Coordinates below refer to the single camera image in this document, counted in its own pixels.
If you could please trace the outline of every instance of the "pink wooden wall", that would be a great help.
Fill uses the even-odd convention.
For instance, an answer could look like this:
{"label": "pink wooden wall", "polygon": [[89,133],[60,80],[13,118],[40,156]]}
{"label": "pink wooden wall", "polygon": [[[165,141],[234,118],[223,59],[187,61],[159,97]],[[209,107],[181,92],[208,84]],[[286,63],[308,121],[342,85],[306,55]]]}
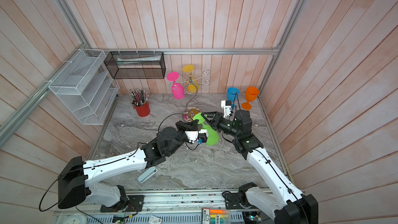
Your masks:
{"label": "pink wooden wall", "polygon": [[398,0],[309,0],[261,99],[320,223],[398,223]]}
{"label": "pink wooden wall", "polygon": [[[97,48],[275,47],[297,0],[67,0]],[[267,55],[166,56],[167,73],[193,64],[195,77],[211,70],[202,93],[258,87]],[[170,93],[167,80],[119,80],[122,93],[141,87]]]}

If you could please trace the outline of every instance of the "black cable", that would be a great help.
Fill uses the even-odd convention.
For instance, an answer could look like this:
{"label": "black cable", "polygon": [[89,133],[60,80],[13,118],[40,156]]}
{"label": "black cable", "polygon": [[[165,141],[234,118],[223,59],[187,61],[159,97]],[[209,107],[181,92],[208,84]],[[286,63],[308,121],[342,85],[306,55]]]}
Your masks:
{"label": "black cable", "polygon": [[[261,151],[258,150],[254,150],[256,152],[260,152],[260,154],[267,160],[266,156],[264,156],[264,154],[261,153]],[[307,220],[307,223],[309,224],[308,218],[307,218],[307,214],[304,211],[303,206],[301,205],[301,202],[299,201],[299,199],[296,197],[296,195],[293,193],[293,190],[291,188],[289,188],[286,183],[281,179],[281,177],[279,176],[279,174],[276,172],[276,170],[274,169],[274,167],[271,165],[271,162],[267,163],[271,166],[271,168],[274,170],[275,174],[279,177],[279,179],[283,182],[283,184],[287,187],[287,189],[292,193],[292,195],[296,198],[296,200],[300,203],[301,209],[304,212],[305,218]]]}
{"label": "black cable", "polygon": [[188,146],[187,142],[185,142],[185,145],[188,147],[188,149],[190,149],[191,151],[194,151],[194,150],[196,150],[196,148],[197,148],[200,144],[198,143],[194,149],[191,149],[191,148]]}
{"label": "black cable", "polygon": [[222,197],[223,197],[225,200],[227,200],[227,201],[229,201],[229,202],[232,202],[233,200],[228,199],[228,197],[225,195],[226,193],[232,194],[231,191],[224,191],[224,192],[221,193]]}
{"label": "black cable", "polygon": [[226,138],[224,137],[224,133],[225,133],[225,132],[221,133],[222,138],[224,138],[224,140],[225,140],[226,142],[229,142],[229,143],[233,144],[233,142],[232,142],[231,140],[228,140],[228,139],[226,139]]}
{"label": "black cable", "polygon": [[242,110],[242,109],[240,108],[240,103],[239,103],[238,93],[235,93],[235,94],[236,94],[236,99],[238,100],[239,110]]}
{"label": "black cable", "polygon": [[81,211],[80,209],[77,208],[77,206],[75,206],[75,208],[76,208],[79,212],[81,212],[81,213],[83,213],[83,214],[85,214],[85,215],[88,215],[88,216],[90,216],[91,218],[94,218],[95,220],[97,220],[99,223],[103,224],[102,221],[98,220],[97,218],[93,217],[92,215],[89,215],[89,214],[87,214],[87,213]]}
{"label": "black cable", "polygon": [[49,207],[49,208],[47,208],[47,209],[45,209],[45,210],[42,210],[42,208],[41,208],[41,203],[43,202],[44,197],[46,196],[46,194],[47,194],[47,192],[50,190],[50,188],[54,185],[54,183],[56,183],[59,179],[61,179],[62,177],[66,176],[67,174],[69,174],[69,173],[71,173],[71,172],[76,172],[76,171],[83,170],[83,169],[84,169],[84,168],[74,169],[74,170],[71,170],[71,171],[69,171],[69,172],[66,172],[65,174],[63,174],[63,175],[57,177],[57,179],[56,179],[56,180],[50,185],[50,187],[48,187],[48,189],[44,192],[44,194],[43,194],[43,196],[42,196],[42,198],[41,198],[41,200],[40,200],[40,203],[39,203],[39,210],[40,210],[41,212],[47,211],[47,210],[51,209],[52,207],[54,207],[55,205],[57,205],[57,204],[59,203],[59,201],[58,201],[57,203],[55,203],[54,205],[52,205],[51,207]]}
{"label": "black cable", "polygon": [[158,127],[158,132],[160,131],[160,126],[163,124],[163,122],[164,122],[168,117],[172,117],[173,115],[177,115],[177,114],[187,116],[188,118],[190,118],[190,119],[193,121],[193,119],[192,119],[191,117],[189,117],[188,115],[186,115],[186,114],[179,113],[179,112],[173,113],[173,114],[170,114],[169,116],[165,117],[164,120],[162,120],[162,122],[160,122],[160,125],[159,125],[159,127]]}
{"label": "black cable", "polygon": [[[134,154],[136,154],[136,152],[138,151],[138,145],[139,145],[139,144],[146,145],[146,143],[138,142],[138,143],[137,143],[137,149],[136,149],[136,151],[135,151],[133,154],[129,155],[128,157],[131,157],[131,156],[133,156]],[[112,162],[109,162],[109,163],[104,163],[104,164],[96,165],[96,166],[94,166],[94,167],[104,166],[104,165],[111,164],[111,163],[114,163],[114,162],[117,162],[117,161],[120,161],[120,160],[123,160],[123,159],[126,159],[126,157],[123,157],[123,158],[121,158],[121,159],[118,159],[118,160],[115,160],[115,161],[112,161]],[[44,192],[44,194],[43,194],[43,196],[42,196],[42,198],[41,198],[41,200],[40,200],[40,203],[39,203],[39,210],[40,210],[41,212],[47,211],[47,210],[51,209],[52,207],[54,207],[55,205],[57,205],[57,204],[59,203],[59,201],[58,201],[57,203],[55,203],[54,205],[52,205],[51,207],[49,207],[49,208],[47,208],[47,209],[45,209],[45,210],[42,210],[42,209],[41,209],[41,203],[43,202],[44,197],[46,196],[46,194],[47,194],[47,192],[50,190],[50,188],[51,188],[59,179],[61,179],[62,177],[66,176],[68,173],[76,172],[76,171],[84,170],[84,169],[91,169],[91,167],[71,170],[71,171],[69,171],[69,172],[66,172],[66,173],[63,174],[62,176],[59,176],[55,181],[53,181],[53,183],[50,185],[50,187]]]}

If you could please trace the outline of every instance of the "wooden plank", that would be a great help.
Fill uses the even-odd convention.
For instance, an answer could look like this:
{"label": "wooden plank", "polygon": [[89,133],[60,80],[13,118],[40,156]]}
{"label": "wooden plank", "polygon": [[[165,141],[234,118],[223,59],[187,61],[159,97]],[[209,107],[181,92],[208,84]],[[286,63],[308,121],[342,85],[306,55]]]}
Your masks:
{"label": "wooden plank", "polygon": [[316,47],[314,43],[323,39],[325,39],[324,43],[326,42],[327,38],[341,21],[353,1],[354,0],[326,0],[325,5],[319,12],[308,35],[304,39],[304,42],[297,51],[295,58],[291,62],[270,100],[270,102],[275,102],[275,105],[269,112],[270,118],[275,116],[276,112],[281,108],[294,86],[296,86],[303,73],[315,58],[317,52],[316,54],[313,52],[314,47]]}
{"label": "wooden plank", "polygon": [[30,96],[34,91],[36,91],[36,87],[33,86],[25,77],[23,77],[1,56],[0,64],[0,74],[14,87],[23,92],[26,96]]}
{"label": "wooden plank", "polygon": [[13,135],[2,150],[55,173],[60,173],[67,165],[64,160],[17,135]]}
{"label": "wooden plank", "polygon": [[228,25],[225,34],[224,47],[234,47],[236,34],[238,32],[240,15],[242,12],[243,0],[231,0],[229,14],[228,14]]}
{"label": "wooden plank", "polygon": [[[14,157],[4,151],[0,151],[0,161],[2,164],[0,177],[39,189],[47,189],[58,176],[54,172]],[[58,184],[55,183],[49,191],[57,192]]]}
{"label": "wooden plank", "polygon": [[[203,83],[206,80],[211,81],[211,74],[213,73],[213,71],[211,71],[211,61],[212,61],[212,55],[202,55],[202,70],[203,71],[210,70],[210,75],[202,79]],[[208,93],[208,92],[210,92],[210,86],[202,86],[202,93]]]}
{"label": "wooden plank", "polygon": [[59,140],[66,143],[69,147],[77,151],[78,153],[86,156],[90,151],[90,147],[82,142],[78,137],[73,135],[67,128],[65,128],[61,123],[56,121],[51,115],[44,111],[41,107],[36,108],[36,110],[29,116],[29,118],[45,129],[47,132],[57,137]]}
{"label": "wooden plank", "polygon": [[[178,26],[178,11],[177,11],[177,0],[162,0],[164,9],[164,18],[166,20],[167,39],[169,47],[180,47],[180,31]],[[166,76],[168,73],[174,71],[182,73],[181,56],[172,55],[168,57],[166,70]],[[168,93],[171,93],[169,87],[170,82],[166,82],[166,89]]]}
{"label": "wooden plank", "polygon": [[[367,112],[363,113],[360,117],[352,121],[349,125],[345,126],[338,132],[336,132],[334,135],[331,137],[327,138],[324,142],[321,142],[321,144],[317,145],[314,149],[311,151],[307,152],[305,155],[300,157],[299,159],[296,160],[296,162],[292,163],[291,167],[293,169],[293,173],[297,174],[296,177],[297,179],[300,179],[300,181],[304,181],[303,177],[308,173],[308,171],[312,171],[312,169],[306,169],[307,167],[310,167],[318,162],[321,162],[323,159],[326,159],[329,156],[332,156],[336,152],[339,152],[341,149],[344,149],[347,147],[348,151],[352,151],[353,147],[357,147],[357,151],[362,150],[361,147],[358,147],[357,144],[352,145],[353,147],[350,147],[351,144],[354,142],[357,142],[357,140],[360,140],[363,137],[366,137],[369,135],[369,133],[373,132],[374,130],[377,130],[378,128],[382,127],[383,125],[389,123],[390,121],[394,120],[397,117],[397,114],[390,113],[389,111],[392,111],[397,108],[397,104],[393,102],[396,100],[396,95],[397,93],[393,93],[389,97],[385,98],[383,101],[378,103],[376,106],[372,107],[370,110]],[[378,118],[378,121],[376,123],[371,122],[370,120],[366,119],[368,117],[372,116],[372,118]],[[370,135],[372,137],[379,137],[379,134],[372,134]],[[381,137],[388,137],[385,135],[385,132],[381,132],[380,134]],[[366,138],[365,140],[362,140],[359,142],[360,144],[366,144],[369,142],[369,138]],[[393,145],[388,145],[390,144],[388,141],[388,138],[386,140],[383,140],[383,145],[385,147],[377,148],[374,151],[372,151],[372,154],[368,154],[367,157],[358,159],[358,162],[363,161],[364,159],[370,159],[374,156],[378,155],[378,151],[381,150],[383,152],[383,149],[388,149],[389,147],[394,148]],[[311,179],[305,180],[306,183],[311,183],[311,182],[318,182],[318,176],[311,177]]]}
{"label": "wooden plank", "polygon": [[0,32],[0,56],[23,75],[35,87],[39,87],[46,78],[30,63],[26,57]]}
{"label": "wooden plank", "polygon": [[69,161],[73,157],[82,156],[30,119],[27,119],[15,134],[64,161]]}
{"label": "wooden plank", "polygon": [[217,0],[213,47],[224,47],[231,0]]}
{"label": "wooden plank", "polygon": [[240,55],[232,55],[231,66],[229,68],[228,80],[226,82],[226,88],[232,87],[235,80],[236,71],[238,69]]}
{"label": "wooden plank", "polygon": [[[353,159],[353,153],[345,153],[345,155],[342,155],[342,157],[350,167],[352,167],[351,162],[355,163],[355,159]],[[395,183],[398,181],[397,163],[397,153],[395,152],[348,172],[339,174],[338,176],[331,177],[326,181],[322,181],[318,184],[307,187],[305,191],[306,193],[308,192],[315,196],[318,202],[321,202],[332,198],[353,194],[358,191]],[[334,165],[328,163],[322,168],[322,171],[331,168],[334,168]]]}
{"label": "wooden plank", "polygon": [[52,63],[48,62],[45,57],[37,50],[33,43],[27,38],[27,36],[21,31],[21,29],[13,22],[13,20],[0,8],[0,17],[2,24],[0,31],[4,36],[7,37],[7,44],[15,46],[19,52],[21,52],[34,67],[40,71],[43,76],[48,77],[54,71],[52,64],[57,67],[61,62],[55,58]]}
{"label": "wooden plank", "polygon": [[272,47],[291,0],[280,0],[263,47]]}
{"label": "wooden plank", "polygon": [[67,57],[68,53],[62,46],[61,42],[57,39],[51,28],[45,22],[40,12],[35,8],[30,0],[13,0],[18,8],[22,11],[25,17],[32,23],[37,32],[46,41],[48,46],[51,47],[52,51],[57,57]]}
{"label": "wooden plank", "polygon": [[85,4],[88,7],[88,10],[91,12],[93,20],[97,25],[99,32],[101,33],[102,39],[105,42],[106,48],[116,48],[117,44],[115,42],[115,38],[113,37],[111,28],[107,22],[107,19],[103,13],[101,5],[98,0],[84,0]]}
{"label": "wooden plank", "polygon": [[341,0],[339,6],[336,8],[335,12],[333,13],[328,23],[322,30],[321,34],[315,41],[314,45],[311,47],[304,61],[301,63],[298,70],[296,70],[289,84],[286,86],[280,98],[281,99],[280,102],[282,101],[282,99],[285,99],[287,97],[286,95],[288,95],[288,93],[292,91],[293,87],[299,81],[298,78],[301,78],[304,71],[309,67],[310,61],[312,61],[315,58],[315,56],[318,54],[318,52],[321,50],[322,46],[326,43],[327,39],[330,37],[331,33],[334,31],[335,27],[341,21],[341,19],[343,18],[347,10],[351,7],[353,2],[354,0]]}
{"label": "wooden plank", "polygon": [[254,0],[243,0],[238,32],[236,34],[235,46],[234,47],[243,47],[243,41],[246,34],[246,29],[249,23],[249,17],[251,13],[251,7],[253,5]]}
{"label": "wooden plank", "polygon": [[[164,18],[164,9],[162,0],[150,0],[152,15],[155,24],[159,47],[169,47],[167,40],[166,21]],[[167,93],[166,82],[164,79],[157,79],[156,85],[158,93]]]}
{"label": "wooden plank", "polygon": [[0,125],[14,113],[16,109],[0,99]]}
{"label": "wooden plank", "polygon": [[[191,13],[189,0],[177,0],[178,8],[178,24],[180,27],[180,45],[181,47],[191,47]],[[191,56],[184,56],[189,58],[185,60],[182,57],[183,66],[191,64]]]}
{"label": "wooden plank", "polygon": [[253,72],[253,76],[250,81],[251,87],[260,88],[261,81],[263,80],[264,76],[266,75],[268,66],[271,62],[271,57],[273,57],[273,56],[260,55],[260,58],[258,58],[256,68]]}
{"label": "wooden plank", "polygon": [[226,93],[226,85],[229,78],[232,55],[223,55],[220,70],[220,79],[218,81],[218,93]]}
{"label": "wooden plank", "polygon": [[291,33],[291,37],[287,40],[286,46],[290,47],[285,50],[283,54],[278,59],[276,66],[272,70],[271,76],[269,78],[269,83],[267,84],[264,91],[264,106],[267,111],[270,112],[273,104],[269,104],[271,97],[273,96],[276,89],[279,89],[279,83],[285,76],[285,73],[291,64],[295,54],[299,50],[301,43],[307,36],[311,26],[313,25],[317,15],[321,11],[326,0],[308,0],[306,7],[301,13],[301,17],[298,19],[296,26]]}
{"label": "wooden plank", "polygon": [[[213,47],[214,24],[215,24],[215,17],[216,17],[216,4],[217,4],[217,0],[205,0],[204,20],[203,20],[203,47]],[[203,56],[203,59],[206,60],[206,65],[204,66],[202,64],[202,68],[210,70],[209,65],[210,65],[211,61],[209,61],[208,58],[209,57]]]}
{"label": "wooden plank", "polygon": [[246,91],[246,88],[250,86],[251,78],[253,77],[254,70],[257,67],[258,59],[260,55],[250,55],[247,61],[246,69],[243,74],[242,83],[240,88]]}
{"label": "wooden plank", "polygon": [[243,77],[245,75],[244,74],[245,70],[243,70],[243,68],[246,69],[246,65],[249,62],[249,57],[250,57],[250,55],[240,55],[240,57],[239,57],[239,61],[238,61],[239,70],[236,70],[234,83],[232,85],[233,87],[236,87],[239,90],[241,89],[240,87],[242,86],[242,80],[243,80]]}
{"label": "wooden plank", "polygon": [[177,0],[163,0],[163,8],[169,47],[178,48],[180,47],[180,31],[178,26]]}
{"label": "wooden plank", "polygon": [[[203,12],[205,0],[190,0],[191,8],[191,47],[203,47]],[[191,64],[195,66],[193,73],[194,78],[202,77],[202,55],[194,55],[191,57]]]}
{"label": "wooden plank", "polygon": [[64,13],[61,11],[57,2],[55,0],[45,0],[45,1],[51,8],[52,12],[56,16],[57,20],[61,24],[64,31],[67,33],[67,35],[68,35],[69,39],[71,40],[71,42],[73,43],[74,47],[79,47],[81,42],[80,42],[79,38],[77,37],[76,33],[74,32],[74,30],[72,29],[70,23],[66,19]]}
{"label": "wooden plank", "polygon": [[258,25],[258,31],[256,32],[256,38],[254,39],[253,47],[264,46],[279,2],[280,0],[267,0],[264,7],[264,12],[261,16],[261,21]]}
{"label": "wooden plank", "polygon": [[279,31],[276,35],[276,38],[275,38],[275,41],[274,41],[272,47],[276,47],[281,42],[282,35],[285,32],[287,25],[289,24],[290,18],[293,14],[294,9],[296,8],[298,1],[299,0],[291,0],[290,1],[289,7],[287,8],[287,11],[282,20],[282,24],[279,27]]}
{"label": "wooden plank", "polygon": [[[291,95],[288,97],[286,104],[291,107],[288,107],[289,109],[281,107],[272,122],[277,125],[277,123],[283,118],[282,116],[285,116],[286,119],[290,119],[288,123],[283,124],[282,128],[285,129],[285,127],[291,122],[292,116],[297,116],[299,111],[302,110],[309,100],[311,100],[315,93],[324,85],[324,83],[326,83],[341,64],[345,62],[347,57],[351,55],[355,48],[358,47],[371,33],[372,29],[376,27],[380,21],[387,21],[389,24],[386,24],[385,26],[380,24],[378,27],[381,28],[381,30],[377,28],[377,30],[375,29],[373,32],[376,33],[373,37],[376,38],[376,40],[368,42],[369,44],[373,44],[373,48],[376,47],[376,45],[380,43],[398,24],[396,21],[398,16],[398,5],[384,18],[397,1],[398,0],[375,0],[366,13],[357,22],[355,27],[352,28],[351,32],[346,35],[346,38],[343,41],[338,40],[340,39],[341,32],[343,32],[342,27],[340,28],[339,25],[329,39],[332,39],[339,46],[335,49],[333,41],[331,43],[326,43],[325,49],[330,48],[332,52],[329,51],[330,53],[328,53],[327,51],[321,50],[316,59],[311,63],[306,73],[304,73]],[[369,54],[373,48],[369,48],[367,54]]]}
{"label": "wooden plank", "polygon": [[135,0],[148,48],[159,47],[149,0]]}
{"label": "wooden plank", "polygon": [[14,222],[17,217],[18,221],[22,223],[43,224],[50,223],[53,212],[40,212],[35,208],[0,203],[0,215],[2,220],[7,223]]}
{"label": "wooden plank", "polygon": [[[79,10],[77,9],[77,6],[75,5],[75,3],[73,2],[73,0],[65,0],[66,3],[68,4],[72,14],[74,15],[74,17],[76,18],[78,24],[80,25],[80,28],[82,29],[82,32],[84,33],[87,42],[90,44],[90,46],[92,48],[97,48],[97,44],[94,41],[91,32],[88,30],[88,24],[86,24],[83,20],[82,14],[79,12]],[[97,26],[94,23],[91,23],[91,25],[93,25],[96,29],[96,32],[98,33],[98,37],[100,37],[100,39],[102,40],[102,37],[99,35]]]}
{"label": "wooden plank", "polygon": [[261,17],[263,16],[263,12],[265,12],[266,15],[272,14],[271,12],[267,12],[269,9],[265,11],[266,2],[267,0],[253,0],[253,5],[251,7],[250,17],[247,24],[242,47],[254,47],[254,39],[256,38],[256,33],[258,30],[262,31],[262,29],[259,29],[259,24],[261,21]]}
{"label": "wooden plank", "polygon": [[122,79],[116,79],[116,81],[117,81],[117,84],[119,85],[119,88],[120,88],[120,94],[127,94],[127,89],[126,89],[126,86],[124,85],[124,83],[123,83],[123,80]]}
{"label": "wooden plank", "polygon": [[[27,186],[18,182],[0,178],[0,197],[2,203],[37,208],[45,190]],[[58,201],[56,193],[48,192],[42,202],[42,208],[46,209]]]}
{"label": "wooden plank", "polygon": [[172,72],[172,61],[171,61],[170,55],[164,56],[164,64],[166,66],[166,73],[165,73],[165,77],[164,77],[164,82],[166,84],[166,90],[167,90],[167,93],[172,93],[172,89],[170,87],[170,82],[167,80],[167,75],[170,72]]}
{"label": "wooden plank", "polygon": [[[321,202],[319,204],[319,222],[337,222],[396,215],[397,201],[395,194],[391,192],[396,192],[397,190],[398,183],[395,183]],[[372,205],[383,207],[370,208],[369,199],[372,199]]]}
{"label": "wooden plank", "polygon": [[210,93],[217,93],[218,92],[218,80],[220,79],[221,71],[221,62],[222,56],[220,55],[213,55],[211,58],[211,74],[210,74],[210,81],[211,84],[209,86]]}
{"label": "wooden plank", "polygon": [[[252,47],[263,47],[265,38],[268,34],[269,27],[271,25],[272,18],[275,14],[279,0],[254,0],[252,13],[250,15],[248,30],[246,31],[245,40],[243,46],[250,46],[253,42]],[[252,29],[257,25],[256,34]],[[252,77],[257,70],[259,74],[264,66],[265,61],[259,63],[259,55],[251,55],[246,65],[246,70],[241,83],[241,89],[250,86]]]}
{"label": "wooden plank", "polygon": [[[224,47],[226,39],[226,29],[228,25],[229,9],[231,0],[217,0],[216,16],[214,26],[213,47]],[[229,67],[232,56],[213,56],[211,63],[211,82],[209,91],[218,93],[219,81],[223,81],[222,87],[226,87],[226,80],[228,79]]]}
{"label": "wooden plank", "polygon": [[127,47],[128,48],[136,48],[134,36],[131,31],[131,27],[129,24],[129,20],[127,18],[126,10],[123,5],[122,0],[112,0],[113,7],[115,8],[117,18],[119,19],[122,32],[126,39]]}
{"label": "wooden plank", "polygon": [[56,121],[62,124],[68,131],[83,141],[88,147],[92,147],[94,140],[91,139],[82,129],[70,120],[60,109],[51,101],[44,99],[39,105],[43,110],[50,114]]}
{"label": "wooden plank", "polygon": [[54,32],[57,39],[61,42],[62,46],[68,54],[74,49],[75,45],[70,40],[68,34],[65,32],[61,23],[58,21],[55,14],[47,4],[46,0],[30,0],[36,9],[40,12],[40,15],[44,18],[52,32]]}
{"label": "wooden plank", "polygon": [[48,61],[57,62],[59,60],[12,0],[0,0],[0,5]]}
{"label": "wooden plank", "polygon": [[93,125],[93,127],[99,132],[100,131],[100,129],[101,129],[101,126],[98,126],[98,125]]}
{"label": "wooden plank", "polygon": [[146,48],[147,44],[145,42],[144,31],[142,30],[140,16],[138,15],[138,9],[135,0],[122,1],[137,48]]}
{"label": "wooden plank", "polygon": [[126,48],[127,41],[112,0],[98,0],[117,47]]}
{"label": "wooden plank", "polygon": [[[299,112],[297,116],[293,120],[291,120],[289,125],[283,131],[281,131],[282,128],[278,128],[278,131],[276,132],[280,134],[280,140],[284,140],[288,137],[288,135],[293,132],[299,132],[302,128],[299,127],[301,122],[303,122],[315,110],[315,108],[319,106],[321,102],[323,102],[323,100],[325,100],[326,97],[328,97],[328,95],[331,94],[331,92],[336,87],[339,86],[339,84],[347,77],[347,75],[349,75],[350,72],[352,72],[356,68],[356,66],[360,64],[359,66],[363,67],[365,64],[370,63],[368,62],[368,60],[372,60],[372,63],[374,63],[374,65],[371,65],[372,67],[370,68],[370,71],[375,73],[376,68],[381,69],[385,64],[387,64],[386,62],[390,62],[395,57],[395,55],[398,54],[398,50],[396,50],[394,45],[391,43],[391,38],[397,35],[397,29],[392,31],[389,36],[381,42],[381,39],[388,34],[392,26],[398,24],[398,22],[396,22],[396,16],[394,16],[394,12],[395,11],[391,10],[386,15],[386,17],[375,27],[375,29],[372,30],[372,32],[366,37],[361,45],[351,54],[347,61],[345,61],[345,63],[337,70],[337,72],[335,72],[331,76],[331,78],[325,83],[325,85],[322,86],[322,88],[316,93],[316,95],[301,110],[301,112]],[[375,46],[377,46],[376,49],[372,51],[370,55],[368,55]],[[386,57],[383,56],[382,58],[376,58],[377,62],[375,63],[375,56],[380,52],[383,52],[383,55],[386,55]],[[351,80],[353,80],[353,83],[357,82],[353,75],[349,75],[349,77],[351,78]],[[336,100],[336,102],[331,102],[330,106],[337,106],[336,103],[338,102],[341,103],[342,101]],[[322,114],[330,113],[333,109],[334,108],[330,108],[330,110],[325,110],[325,112]]]}
{"label": "wooden plank", "polygon": [[50,93],[47,96],[54,105],[58,107],[70,120],[72,120],[80,129],[82,129],[92,140],[95,140],[97,137],[97,130],[94,129],[93,126],[88,124],[82,124],[80,121],[69,111],[69,109],[53,94]]}
{"label": "wooden plank", "polygon": [[[389,64],[398,54],[395,40],[398,37],[396,28],[379,46],[339,85],[314,112],[300,124],[297,129],[286,139],[301,139],[306,133],[313,129],[320,121],[325,119],[334,109],[362,87],[383,67]],[[291,171],[297,171],[296,163],[292,163]]]}
{"label": "wooden plank", "polygon": [[[377,102],[384,99],[387,95],[394,92],[398,87],[398,75],[394,73],[397,68],[398,59],[395,59],[294,146],[289,147],[287,143],[281,143],[282,151],[286,155],[286,162],[293,162],[302,154],[308,152],[353,119],[360,116]],[[389,102],[391,99],[394,99],[395,94],[398,94],[398,92],[394,92],[382,102]]]}
{"label": "wooden plank", "polygon": [[0,76],[0,92],[3,92],[0,98],[15,109],[22,105],[22,103],[27,99],[26,95],[15,88],[2,76]]}

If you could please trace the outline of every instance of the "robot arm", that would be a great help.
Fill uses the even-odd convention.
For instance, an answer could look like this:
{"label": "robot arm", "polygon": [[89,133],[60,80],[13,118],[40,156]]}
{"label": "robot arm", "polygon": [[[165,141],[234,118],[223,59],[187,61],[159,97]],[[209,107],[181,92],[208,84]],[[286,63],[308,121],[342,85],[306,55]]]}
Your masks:
{"label": "robot arm", "polygon": [[[304,195],[280,171],[262,143],[251,132],[250,113],[235,112],[232,121],[220,112],[202,112],[205,121],[216,131],[234,137],[236,151],[260,173],[274,197],[254,183],[239,187],[239,200],[244,207],[256,206],[276,224],[318,223],[318,202]],[[166,127],[141,148],[126,154],[83,162],[73,158],[61,172],[58,181],[58,207],[70,208],[82,202],[103,204],[113,212],[125,209],[129,200],[123,186],[107,186],[100,181],[124,172],[156,166],[171,156],[184,142],[207,141],[207,131],[197,129],[198,121],[176,123],[177,129]]]}
{"label": "robot arm", "polygon": [[304,195],[271,160],[262,143],[251,132],[250,112],[238,110],[232,121],[219,112],[202,112],[205,121],[218,132],[234,137],[237,152],[259,172],[273,196],[264,193],[254,183],[239,187],[242,206],[256,206],[276,224],[318,223],[318,202],[312,195]]}

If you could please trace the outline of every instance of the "plastic wine glass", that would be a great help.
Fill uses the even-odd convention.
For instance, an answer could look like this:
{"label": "plastic wine glass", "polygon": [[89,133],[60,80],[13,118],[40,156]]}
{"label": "plastic wine glass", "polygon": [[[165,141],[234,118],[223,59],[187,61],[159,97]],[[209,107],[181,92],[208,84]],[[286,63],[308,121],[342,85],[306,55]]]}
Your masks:
{"label": "plastic wine glass", "polygon": [[242,108],[245,110],[250,110],[251,104],[249,102],[254,101],[257,98],[259,92],[260,91],[258,91],[256,87],[248,87],[245,94],[247,102],[242,103]]}

